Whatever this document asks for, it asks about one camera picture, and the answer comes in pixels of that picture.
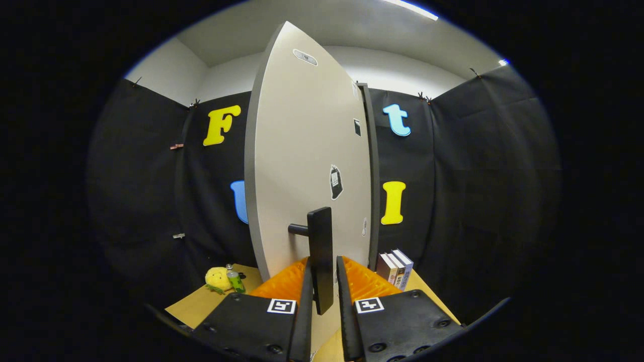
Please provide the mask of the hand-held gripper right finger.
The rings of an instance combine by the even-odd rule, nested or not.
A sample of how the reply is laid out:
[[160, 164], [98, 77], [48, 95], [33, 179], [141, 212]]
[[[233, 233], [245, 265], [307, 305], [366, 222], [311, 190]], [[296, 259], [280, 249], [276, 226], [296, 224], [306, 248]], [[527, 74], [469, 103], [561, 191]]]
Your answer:
[[345, 361], [398, 361], [433, 352], [464, 332], [425, 291], [353, 300], [351, 260], [337, 257]]

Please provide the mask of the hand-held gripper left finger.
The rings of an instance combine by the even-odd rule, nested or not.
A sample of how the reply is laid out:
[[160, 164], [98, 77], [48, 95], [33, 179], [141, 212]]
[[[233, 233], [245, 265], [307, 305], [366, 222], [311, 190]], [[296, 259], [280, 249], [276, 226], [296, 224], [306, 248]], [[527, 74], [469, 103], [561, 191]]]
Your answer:
[[309, 361], [313, 285], [304, 258], [267, 281], [271, 293], [229, 294], [194, 330], [218, 361]]

